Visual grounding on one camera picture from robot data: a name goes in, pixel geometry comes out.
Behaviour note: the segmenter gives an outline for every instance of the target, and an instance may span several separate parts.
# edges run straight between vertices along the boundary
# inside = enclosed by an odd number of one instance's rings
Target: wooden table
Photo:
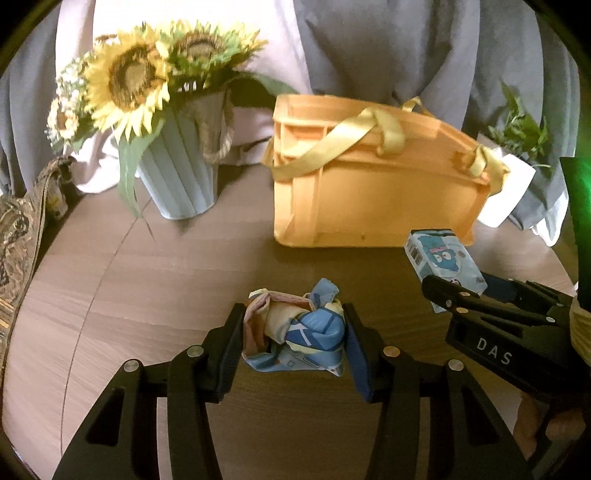
[[[116,191],[87,196],[43,258],[12,337],[2,416],[41,479],[51,478],[126,359],[169,361],[222,325],[249,291],[303,294],[321,277],[339,286],[364,323],[415,359],[464,361],[512,427],[518,391],[445,344],[449,316],[434,314],[422,298],[402,249],[282,247],[272,236],[266,169],[224,174],[229,183],[217,205],[185,222],[161,218],[140,190],[154,239]],[[471,252],[482,270],[572,293],[553,251],[533,233],[507,223],[477,224],[475,234]],[[241,363],[232,392],[208,411],[224,478],[346,480],[363,478],[379,406],[363,403],[349,374],[260,374]],[[161,457],[164,464],[165,452]]]

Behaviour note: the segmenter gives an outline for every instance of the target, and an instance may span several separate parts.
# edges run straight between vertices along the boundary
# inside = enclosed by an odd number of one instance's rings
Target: metal screw
[[[139,368],[139,362],[137,360],[127,360],[123,366],[123,370],[127,373],[135,372]]]
[[[384,347],[384,355],[391,358],[396,358],[398,355],[400,355],[400,348],[397,346]]]
[[[454,372],[461,372],[462,370],[464,370],[464,364],[462,363],[462,361],[460,360],[450,360],[447,365],[449,366],[450,369],[452,369]]]
[[[203,347],[201,345],[190,346],[187,350],[187,356],[190,356],[191,358],[202,356],[204,353],[205,350],[203,350]]]

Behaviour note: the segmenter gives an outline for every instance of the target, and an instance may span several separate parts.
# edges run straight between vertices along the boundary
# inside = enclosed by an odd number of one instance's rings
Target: finger
[[[534,437],[540,428],[541,415],[538,405],[533,398],[527,394],[521,396],[521,404],[517,410],[517,422],[521,433],[526,437]]]
[[[517,443],[517,446],[521,450],[521,453],[523,453],[525,459],[529,460],[534,454],[535,448],[537,446],[535,437],[524,434],[521,426],[515,424],[515,428],[513,429],[513,438],[515,439],[515,443]]]
[[[576,440],[585,430],[583,409],[575,408],[558,413],[546,428],[546,436],[555,441]]]

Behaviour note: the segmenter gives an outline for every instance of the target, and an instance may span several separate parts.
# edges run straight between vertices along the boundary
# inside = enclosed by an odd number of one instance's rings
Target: orange plastic basket
[[[436,118],[333,96],[281,95],[265,162],[294,161],[369,106],[398,118],[402,153],[377,156],[376,127],[323,168],[276,181],[276,240],[290,247],[401,247],[413,229],[449,228],[472,244],[472,225],[491,188],[457,162],[476,141]]]

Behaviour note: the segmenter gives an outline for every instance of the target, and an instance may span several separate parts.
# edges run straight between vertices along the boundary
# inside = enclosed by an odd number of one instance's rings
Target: blue cartoon character print
[[[449,248],[439,236],[423,235],[418,237],[429,260],[439,268],[457,272],[460,270],[456,262],[456,253]]]

